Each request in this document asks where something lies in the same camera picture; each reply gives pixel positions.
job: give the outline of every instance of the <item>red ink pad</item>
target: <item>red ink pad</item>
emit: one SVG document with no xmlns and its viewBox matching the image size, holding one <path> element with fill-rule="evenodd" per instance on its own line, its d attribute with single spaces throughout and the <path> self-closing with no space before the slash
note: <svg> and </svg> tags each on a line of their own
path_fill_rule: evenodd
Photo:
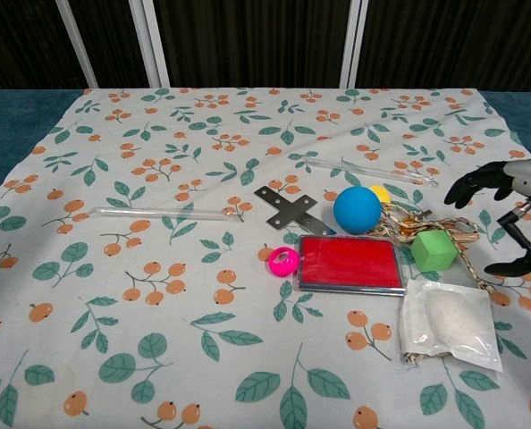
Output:
<svg viewBox="0 0 531 429">
<path fill-rule="evenodd" d="M 299 289 L 404 295 L 394 245 L 368 237 L 302 236 Z"/>
</svg>

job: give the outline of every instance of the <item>metal cross bracket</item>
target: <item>metal cross bracket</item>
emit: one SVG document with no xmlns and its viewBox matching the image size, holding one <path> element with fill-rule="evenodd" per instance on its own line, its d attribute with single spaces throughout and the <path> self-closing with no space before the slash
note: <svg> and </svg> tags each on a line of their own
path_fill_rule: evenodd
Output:
<svg viewBox="0 0 531 429">
<path fill-rule="evenodd" d="M 280 230 L 290 222 L 295 222 L 316 235 L 335 234 L 334 230 L 319 219 L 306 213 L 309 208 L 317 204 L 313 198 L 307 195 L 299 197 L 291 203 L 267 186 L 261 187 L 254 194 L 279 210 L 274 217 L 267 220 L 267 223 L 272 225 L 276 230 Z"/>
</svg>

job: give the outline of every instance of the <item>magenta plastic ring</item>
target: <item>magenta plastic ring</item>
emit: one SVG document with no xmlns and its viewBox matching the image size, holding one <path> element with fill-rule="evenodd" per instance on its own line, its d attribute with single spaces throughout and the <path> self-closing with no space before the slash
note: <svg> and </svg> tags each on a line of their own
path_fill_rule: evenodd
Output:
<svg viewBox="0 0 531 429">
<path fill-rule="evenodd" d="M 282 261 L 276 261 L 277 257 L 283 253 L 285 253 L 287 257 L 285 257 L 285 259 L 283 259 Z M 278 277 L 285 277 L 291 273 L 295 273 L 295 271 L 298 269 L 298 264 L 298 252 L 296 252 L 292 248 L 286 247 L 277 248 L 276 250 L 274 250 L 269 256 L 269 259 L 267 260 L 267 265 L 269 266 L 269 269 Z"/>
</svg>

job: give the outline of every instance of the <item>green cube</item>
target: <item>green cube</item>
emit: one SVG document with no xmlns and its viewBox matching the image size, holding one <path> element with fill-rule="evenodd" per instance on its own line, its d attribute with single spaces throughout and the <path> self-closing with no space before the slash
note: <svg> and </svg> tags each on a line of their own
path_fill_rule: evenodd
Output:
<svg viewBox="0 0 531 429">
<path fill-rule="evenodd" d="M 420 271 L 448 270 L 459 253 L 443 230 L 419 232 L 410 250 Z"/>
</svg>

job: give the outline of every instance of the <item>white powder packet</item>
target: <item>white powder packet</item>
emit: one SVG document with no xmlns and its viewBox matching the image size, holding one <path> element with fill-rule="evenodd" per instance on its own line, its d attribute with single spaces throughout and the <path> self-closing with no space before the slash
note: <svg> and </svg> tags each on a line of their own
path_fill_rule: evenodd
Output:
<svg viewBox="0 0 531 429">
<path fill-rule="evenodd" d="M 407 284 L 400 311 L 400 343 L 405 353 L 455 358 L 502 371 L 488 292 L 455 284 Z"/>
</svg>

